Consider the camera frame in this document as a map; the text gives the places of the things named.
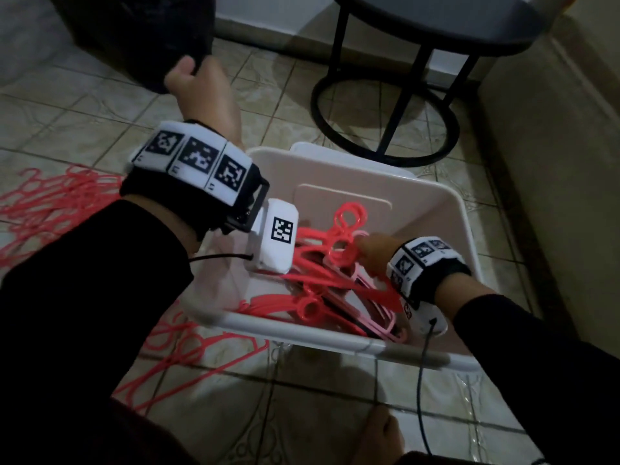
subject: black trash bag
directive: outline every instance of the black trash bag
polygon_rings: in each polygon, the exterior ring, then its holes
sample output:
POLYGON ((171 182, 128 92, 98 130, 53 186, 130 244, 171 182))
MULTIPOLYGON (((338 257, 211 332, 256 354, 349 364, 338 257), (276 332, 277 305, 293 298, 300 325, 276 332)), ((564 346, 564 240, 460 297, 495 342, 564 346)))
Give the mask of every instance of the black trash bag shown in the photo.
POLYGON ((183 55, 198 68, 212 51, 215 0, 51 1, 76 40, 94 41, 156 93, 168 92, 164 76, 183 55))

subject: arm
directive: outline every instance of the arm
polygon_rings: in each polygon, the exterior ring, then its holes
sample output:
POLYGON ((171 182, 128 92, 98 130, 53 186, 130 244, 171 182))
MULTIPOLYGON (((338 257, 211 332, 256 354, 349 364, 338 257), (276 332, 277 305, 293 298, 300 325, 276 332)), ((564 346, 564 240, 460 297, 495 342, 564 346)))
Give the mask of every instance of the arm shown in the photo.
MULTIPOLYGON (((361 263, 384 272, 403 243, 376 234, 360 239, 361 263)), ((620 360, 556 334, 466 274, 446 277, 435 304, 551 463, 591 459, 614 444, 620 399, 609 378, 620 372, 620 360)))
MULTIPOLYGON (((185 57, 166 77, 184 118, 242 147, 226 74, 213 57, 195 77, 193 68, 185 57)), ((199 245, 173 212, 128 195, 10 271, 0 288, 7 423, 27 430, 32 415, 52 423, 93 416, 191 282, 188 254, 199 245)))

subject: black long sleeve shirt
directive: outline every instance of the black long sleeve shirt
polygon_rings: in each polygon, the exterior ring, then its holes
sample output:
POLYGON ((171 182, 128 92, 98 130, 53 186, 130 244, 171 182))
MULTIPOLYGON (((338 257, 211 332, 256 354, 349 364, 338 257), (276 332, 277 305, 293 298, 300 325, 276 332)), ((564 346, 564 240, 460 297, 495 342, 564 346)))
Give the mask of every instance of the black long sleeve shirt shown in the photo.
MULTIPOLYGON (((88 454, 112 391, 191 281, 175 235, 126 201, 11 270, 0 289, 5 450, 88 454)), ((469 302, 454 327, 549 462, 615 450, 620 360, 499 295, 469 302)))

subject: plastic storage box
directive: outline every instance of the plastic storage box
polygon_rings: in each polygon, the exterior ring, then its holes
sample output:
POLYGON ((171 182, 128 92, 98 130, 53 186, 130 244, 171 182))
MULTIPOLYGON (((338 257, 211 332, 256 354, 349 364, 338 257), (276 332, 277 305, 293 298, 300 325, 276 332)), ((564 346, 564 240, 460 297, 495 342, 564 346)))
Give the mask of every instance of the plastic storage box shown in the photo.
MULTIPOLYGON (((461 197, 444 185, 416 179, 409 171, 370 162, 343 152, 298 143, 290 151, 259 147, 248 151, 271 184, 268 197, 293 203, 299 225, 328 229, 334 212, 357 201, 368 211, 368 232, 402 237, 437 235, 463 255, 474 275, 480 268, 461 197)), ((211 234, 206 253, 243 253, 247 235, 211 234)), ((329 351, 420 365, 423 338, 409 329, 407 344, 344 334, 231 312, 243 299, 289 293, 283 282, 248 273, 242 260, 213 259, 192 265, 194 282, 181 297, 183 309, 198 323, 240 334, 329 351)), ((474 372, 480 369, 450 326, 430 342, 425 365, 435 369, 474 372)))

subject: floor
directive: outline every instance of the floor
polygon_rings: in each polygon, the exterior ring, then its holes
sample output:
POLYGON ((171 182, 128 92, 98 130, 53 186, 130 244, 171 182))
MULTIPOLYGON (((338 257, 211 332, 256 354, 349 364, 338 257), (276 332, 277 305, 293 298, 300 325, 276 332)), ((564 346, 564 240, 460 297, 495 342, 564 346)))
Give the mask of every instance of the floor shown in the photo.
MULTIPOLYGON (((289 149, 303 140, 334 148, 314 126, 308 103, 326 67, 216 39, 242 109, 248 148, 289 149)), ((334 126, 376 147, 398 90, 377 82, 345 82, 321 98, 334 126)), ((462 127, 450 156, 413 169, 466 201, 486 282, 538 314, 523 264, 468 118, 453 105, 462 127)), ((11 85, 0 88, 0 194, 19 185, 19 171, 61 173, 70 163, 122 173, 127 156, 164 119, 180 119, 170 95, 135 85, 95 57, 72 48, 11 85)), ((412 101, 388 153, 425 155, 441 146, 445 128, 434 109, 412 101)), ((0 245, 11 240, 0 221, 0 245)), ((198 367, 171 367, 138 392, 157 392, 251 350, 227 340, 207 350, 198 367)), ((126 379, 158 358, 143 352, 126 379)), ((390 405, 408 450, 422 450, 415 415, 417 368, 272 343, 269 352, 214 375, 153 406, 150 419, 171 430, 201 462, 239 464, 345 464, 366 414, 390 405)), ((485 375, 426 371, 425 428, 434 453, 497 464, 529 464, 541 455, 485 375)))

